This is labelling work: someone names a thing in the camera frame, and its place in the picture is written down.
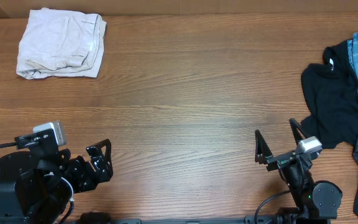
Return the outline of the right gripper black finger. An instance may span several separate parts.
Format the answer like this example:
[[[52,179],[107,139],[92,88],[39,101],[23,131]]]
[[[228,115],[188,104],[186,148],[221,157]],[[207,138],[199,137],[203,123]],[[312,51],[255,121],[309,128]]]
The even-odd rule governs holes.
[[[268,164],[268,160],[273,158],[273,154],[258,129],[255,131],[255,143],[255,162]]]
[[[295,118],[290,118],[289,123],[296,144],[307,138],[307,133],[303,130],[301,124]]]

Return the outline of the beige shorts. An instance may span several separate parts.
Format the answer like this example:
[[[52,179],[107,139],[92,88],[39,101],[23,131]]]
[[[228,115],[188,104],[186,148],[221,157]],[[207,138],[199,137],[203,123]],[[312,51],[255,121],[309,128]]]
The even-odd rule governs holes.
[[[31,10],[19,42],[16,73],[28,80],[96,78],[107,23],[99,14],[42,8]]]

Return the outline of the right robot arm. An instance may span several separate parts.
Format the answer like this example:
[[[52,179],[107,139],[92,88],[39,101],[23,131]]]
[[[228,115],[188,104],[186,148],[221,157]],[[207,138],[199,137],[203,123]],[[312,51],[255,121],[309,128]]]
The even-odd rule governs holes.
[[[342,201],[343,192],[334,183],[327,180],[315,182],[310,172],[313,160],[317,159],[323,147],[319,139],[308,134],[295,119],[289,120],[296,148],[290,152],[274,156],[262,133],[255,131],[255,161],[266,165],[270,171],[277,170],[285,181],[288,190],[265,199],[246,222],[251,223],[330,223],[337,218],[337,210]],[[262,207],[290,194],[294,207],[281,207],[274,215],[260,216]]]

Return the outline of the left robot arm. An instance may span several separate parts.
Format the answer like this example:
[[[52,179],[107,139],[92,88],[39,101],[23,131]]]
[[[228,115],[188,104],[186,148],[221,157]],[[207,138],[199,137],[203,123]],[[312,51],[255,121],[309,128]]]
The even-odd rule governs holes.
[[[88,146],[87,162],[60,150],[58,137],[52,128],[18,136],[17,151],[0,158],[0,223],[64,223],[75,194],[111,180],[110,140]]]

